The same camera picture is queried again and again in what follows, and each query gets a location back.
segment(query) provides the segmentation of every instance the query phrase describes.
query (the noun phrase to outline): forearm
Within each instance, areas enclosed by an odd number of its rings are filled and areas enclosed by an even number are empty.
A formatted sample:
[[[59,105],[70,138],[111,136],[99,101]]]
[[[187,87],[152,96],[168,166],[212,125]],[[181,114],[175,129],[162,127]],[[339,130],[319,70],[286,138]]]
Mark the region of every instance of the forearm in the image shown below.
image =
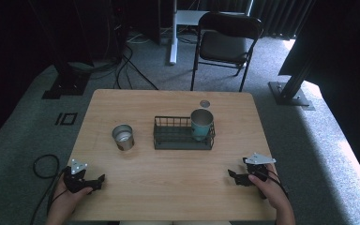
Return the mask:
[[[62,225],[65,222],[66,218],[61,217],[61,215],[57,215],[56,217],[53,215],[49,215],[45,225]]]
[[[277,209],[277,225],[294,225],[294,214],[289,202]]]

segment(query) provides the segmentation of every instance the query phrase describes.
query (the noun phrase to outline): teal cup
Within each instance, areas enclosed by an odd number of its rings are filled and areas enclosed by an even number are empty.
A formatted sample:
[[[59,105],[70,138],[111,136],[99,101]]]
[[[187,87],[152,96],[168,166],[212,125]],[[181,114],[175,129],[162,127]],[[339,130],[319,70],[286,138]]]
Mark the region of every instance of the teal cup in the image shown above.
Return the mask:
[[[206,139],[213,123],[213,114],[206,109],[198,109],[191,113],[192,137],[197,141]]]

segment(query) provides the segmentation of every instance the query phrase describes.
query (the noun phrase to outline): handheld controller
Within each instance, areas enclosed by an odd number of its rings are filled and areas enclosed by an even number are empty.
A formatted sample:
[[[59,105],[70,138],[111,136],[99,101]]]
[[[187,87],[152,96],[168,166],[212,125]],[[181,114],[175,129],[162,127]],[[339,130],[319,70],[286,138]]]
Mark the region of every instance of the handheld controller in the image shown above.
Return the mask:
[[[102,183],[105,180],[105,174],[102,174],[97,180],[84,180],[86,174],[87,164],[82,164],[75,159],[72,159],[71,167],[67,166],[64,169],[64,183],[69,191],[76,193],[83,188],[90,187],[93,191],[101,189]]]
[[[229,176],[235,180],[236,185],[242,185],[246,187],[253,186],[253,183],[248,178],[250,174],[255,175],[263,181],[266,181],[268,177],[268,170],[265,164],[276,162],[274,158],[265,157],[257,153],[253,154],[251,157],[244,157],[243,161],[245,164],[247,164],[247,174],[236,174],[236,172],[231,170],[228,170],[228,173]],[[260,190],[259,193],[262,199],[266,199]]]

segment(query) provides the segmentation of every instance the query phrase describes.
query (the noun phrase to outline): desk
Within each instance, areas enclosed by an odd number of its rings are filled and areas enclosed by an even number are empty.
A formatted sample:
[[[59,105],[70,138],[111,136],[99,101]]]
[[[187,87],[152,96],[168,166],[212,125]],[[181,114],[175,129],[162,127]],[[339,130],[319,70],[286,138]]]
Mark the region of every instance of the desk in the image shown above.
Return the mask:
[[[189,116],[204,99],[215,116],[212,150],[155,150],[155,116]],[[120,151],[112,131],[124,123],[135,145]],[[106,180],[72,219],[274,220],[258,189],[237,186],[227,173],[246,173],[242,157],[254,152],[271,156],[251,94],[97,90],[70,159],[88,163],[87,180],[104,173]]]
[[[253,5],[253,0],[247,1],[247,10],[245,14],[250,15],[250,11]],[[177,0],[173,0],[173,33],[172,33],[172,46],[171,46],[171,58],[170,64],[175,65],[177,62],[177,25],[198,25],[198,21],[207,11],[196,10],[177,10]]]

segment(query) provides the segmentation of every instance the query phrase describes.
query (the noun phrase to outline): black curtain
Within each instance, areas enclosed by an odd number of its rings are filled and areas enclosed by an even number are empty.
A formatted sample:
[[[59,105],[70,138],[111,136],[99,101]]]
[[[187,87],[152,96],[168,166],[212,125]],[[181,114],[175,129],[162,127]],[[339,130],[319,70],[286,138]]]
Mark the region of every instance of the black curtain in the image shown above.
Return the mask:
[[[312,53],[307,80],[320,86],[360,162],[360,0],[317,0],[279,75],[298,76]]]
[[[29,84],[56,59],[30,2],[47,16],[62,58],[92,63],[74,1],[0,1],[0,127]]]

